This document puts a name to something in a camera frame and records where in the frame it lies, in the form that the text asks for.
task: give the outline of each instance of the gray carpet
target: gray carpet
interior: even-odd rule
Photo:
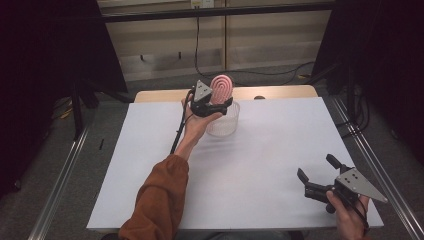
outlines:
[[[292,67],[256,70],[276,72],[288,69]],[[312,65],[308,65],[299,70],[298,74],[310,73],[311,69]],[[247,73],[231,73],[230,75],[240,83],[240,86],[280,85],[292,77],[291,75],[263,76]],[[140,90],[189,88],[198,79],[200,79],[198,75],[188,75],[128,82],[129,93],[126,95],[134,97]],[[304,80],[295,79],[291,84],[302,82]],[[334,122],[342,122],[330,97],[326,94],[325,82],[320,82],[316,89],[319,95],[324,97]],[[128,105],[102,94],[99,94],[98,98],[100,106],[97,109],[83,109],[85,114],[94,113],[95,117],[45,239],[101,239],[104,235],[89,231],[85,227],[113,154]],[[420,191],[424,187],[423,166],[415,160],[408,146],[392,137],[390,126],[372,105],[371,109],[371,122],[364,135],[417,217],[424,222],[424,193]],[[344,134],[347,129],[341,127],[340,132]],[[73,134],[72,116],[54,121],[50,134],[22,179],[22,190],[8,194],[0,201],[0,239],[28,239],[69,153]],[[344,141],[358,169],[378,186],[378,182],[367,167],[353,139],[346,138]],[[369,235],[373,239],[410,239],[390,204],[376,203],[376,206],[385,226],[370,231]],[[312,230],[307,239],[338,238],[334,229],[328,229]]]

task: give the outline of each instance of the hand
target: hand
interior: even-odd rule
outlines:
[[[334,195],[332,191],[327,192],[327,198],[330,203],[336,209],[337,216],[337,231],[339,232],[340,239],[342,240],[357,240],[362,239],[364,236],[364,224],[359,218],[358,214],[352,209],[346,209],[342,201]],[[365,207],[365,211],[368,211],[369,198],[366,196],[360,196],[359,201]],[[364,208],[360,202],[356,203],[356,208],[364,214]]]
[[[184,107],[185,99],[181,100],[181,103]],[[208,124],[218,118],[222,117],[222,113],[214,113],[207,117],[198,117],[193,114],[190,107],[187,105],[185,112],[185,130],[184,137],[175,150],[176,155],[188,160],[191,151],[194,146],[199,142],[200,138],[202,138],[203,134],[205,134],[206,127]]]

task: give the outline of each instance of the brown sleeve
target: brown sleeve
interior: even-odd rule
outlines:
[[[134,212],[119,230],[121,239],[172,239],[183,215],[188,163],[169,155],[156,164],[137,194]]]

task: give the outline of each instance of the clear plastic container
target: clear plastic container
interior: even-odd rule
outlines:
[[[237,129],[240,105],[233,101],[227,108],[227,114],[209,123],[206,132],[212,136],[225,137],[232,134]]]

